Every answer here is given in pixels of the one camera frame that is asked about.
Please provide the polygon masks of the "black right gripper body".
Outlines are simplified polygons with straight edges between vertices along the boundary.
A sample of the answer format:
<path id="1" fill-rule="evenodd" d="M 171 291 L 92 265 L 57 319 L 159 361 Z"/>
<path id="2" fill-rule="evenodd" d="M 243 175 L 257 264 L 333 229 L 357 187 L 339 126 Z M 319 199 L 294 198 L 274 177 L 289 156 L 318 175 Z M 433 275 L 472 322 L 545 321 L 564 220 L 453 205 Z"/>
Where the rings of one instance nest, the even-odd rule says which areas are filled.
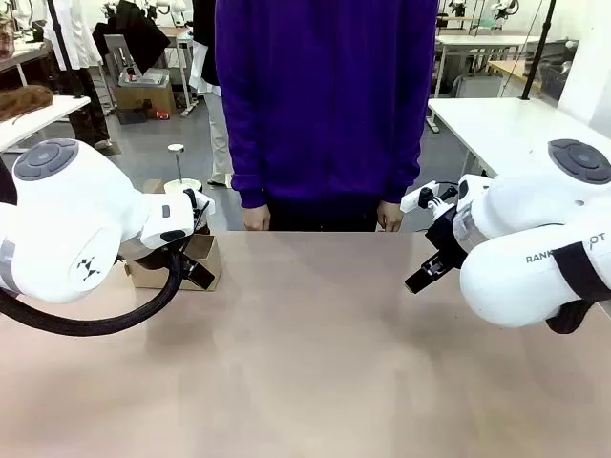
<path id="1" fill-rule="evenodd" d="M 432 265 L 443 268 L 461 268 L 467 252 L 459 245 L 453 233 L 456 209 L 450 208 L 437 218 L 426 233 L 426 238 L 437 249 L 430 258 Z"/>

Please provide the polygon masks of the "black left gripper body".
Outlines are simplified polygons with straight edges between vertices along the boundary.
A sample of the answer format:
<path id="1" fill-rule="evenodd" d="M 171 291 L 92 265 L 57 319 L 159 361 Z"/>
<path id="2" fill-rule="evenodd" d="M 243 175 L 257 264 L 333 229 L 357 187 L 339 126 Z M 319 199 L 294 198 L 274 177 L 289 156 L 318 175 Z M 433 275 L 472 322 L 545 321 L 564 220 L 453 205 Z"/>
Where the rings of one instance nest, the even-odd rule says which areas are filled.
<path id="1" fill-rule="evenodd" d="M 149 248 L 139 239 L 130 239 L 121 243 L 121 258 L 146 270 L 159 270 L 172 265 L 172 256 L 167 245 Z"/>

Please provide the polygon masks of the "person's left hand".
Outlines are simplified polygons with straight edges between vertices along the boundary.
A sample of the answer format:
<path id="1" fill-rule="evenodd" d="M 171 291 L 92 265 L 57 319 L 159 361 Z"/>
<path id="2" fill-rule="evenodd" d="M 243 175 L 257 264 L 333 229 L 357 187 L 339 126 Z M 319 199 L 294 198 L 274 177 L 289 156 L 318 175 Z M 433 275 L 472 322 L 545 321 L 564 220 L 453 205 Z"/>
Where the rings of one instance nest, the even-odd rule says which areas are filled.
<path id="1" fill-rule="evenodd" d="M 377 209 L 378 224 L 388 233 L 397 233 L 402 224 L 403 213 L 400 205 L 381 201 Z"/>

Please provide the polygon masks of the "person's right hand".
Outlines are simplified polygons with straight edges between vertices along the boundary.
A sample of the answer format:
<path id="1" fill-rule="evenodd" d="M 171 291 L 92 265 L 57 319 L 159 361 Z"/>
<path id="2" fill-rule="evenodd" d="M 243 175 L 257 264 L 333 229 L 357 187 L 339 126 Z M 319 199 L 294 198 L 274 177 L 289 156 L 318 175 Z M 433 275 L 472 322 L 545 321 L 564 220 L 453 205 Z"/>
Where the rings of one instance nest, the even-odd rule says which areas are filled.
<path id="1" fill-rule="evenodd" d="M 268 231 L 270 212 L 267 205 L 256 208 L 243 208 L 243 223 L 248 231 Z"/>

